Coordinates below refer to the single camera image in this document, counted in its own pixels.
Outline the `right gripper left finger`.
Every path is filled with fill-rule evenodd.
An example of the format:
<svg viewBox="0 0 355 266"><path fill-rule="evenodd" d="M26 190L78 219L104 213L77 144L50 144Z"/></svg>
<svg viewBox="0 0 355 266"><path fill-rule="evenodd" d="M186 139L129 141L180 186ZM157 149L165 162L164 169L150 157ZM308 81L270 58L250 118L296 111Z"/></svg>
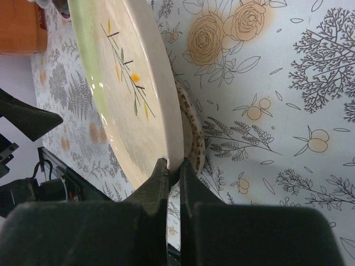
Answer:
<svg viewBox="0 0 355 266"><path fill-rule="evenodd" d="M26 202L1 230L2 265L167 265L167 162L122 202Z"/></svg>

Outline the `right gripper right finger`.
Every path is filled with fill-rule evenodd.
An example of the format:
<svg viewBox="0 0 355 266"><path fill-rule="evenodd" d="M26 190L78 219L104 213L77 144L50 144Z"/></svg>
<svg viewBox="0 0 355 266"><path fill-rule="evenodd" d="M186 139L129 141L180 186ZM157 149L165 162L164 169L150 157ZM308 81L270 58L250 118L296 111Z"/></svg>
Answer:
<svg viewBox="0 0 355 266"><path fill-rule="evenodd" d="M180 166L182 265L343 265L325 217L304 207L226 204Z"/></svg>

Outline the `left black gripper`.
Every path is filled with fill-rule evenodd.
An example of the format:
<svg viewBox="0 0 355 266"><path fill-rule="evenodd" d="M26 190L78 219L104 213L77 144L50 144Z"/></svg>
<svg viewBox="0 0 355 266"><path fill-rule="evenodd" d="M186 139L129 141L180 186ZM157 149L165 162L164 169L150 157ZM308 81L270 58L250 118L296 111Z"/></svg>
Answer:
<svg viewBox="0 0 355 266"><path fill-rule="evenodd" d="M27 138L35 142L63 122L56 113L26 104L1 89L1 117L6 118ZM0 177L9 173L7 163L19 146L1 135Z"/></svg>

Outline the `cream plate with leaf sprig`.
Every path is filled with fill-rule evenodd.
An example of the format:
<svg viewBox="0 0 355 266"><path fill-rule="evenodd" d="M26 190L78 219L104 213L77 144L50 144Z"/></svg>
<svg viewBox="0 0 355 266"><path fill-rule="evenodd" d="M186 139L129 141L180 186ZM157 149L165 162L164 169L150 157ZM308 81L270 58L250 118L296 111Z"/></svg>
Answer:
<svg viewBox="0 0 355 266"><path fill-rule="evenodd" d="M134 188L159 158L176 172L184 137L174 77L146 1L69 1L85 76L105 133Z"/></svg>

